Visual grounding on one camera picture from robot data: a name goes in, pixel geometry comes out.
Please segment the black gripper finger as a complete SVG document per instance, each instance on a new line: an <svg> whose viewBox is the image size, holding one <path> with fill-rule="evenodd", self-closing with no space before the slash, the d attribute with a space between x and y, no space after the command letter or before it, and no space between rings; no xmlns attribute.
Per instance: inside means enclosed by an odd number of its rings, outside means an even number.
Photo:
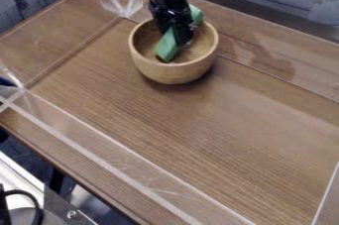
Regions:
<svg viewBox="0 0 339 225"><path fill-rule="evenodd" d="M161 34L164 34L171 28L171 19L172 14L168 11L161 9L156 9L153 11L153 20Z"/></svg>
<svg viewBox="0 0 339 225"><path fill-rule="evenodd" d="M173 29L175 42L179 47L184 46L193 37L195 21L191 12L171 11L171 28Z"/></svg>

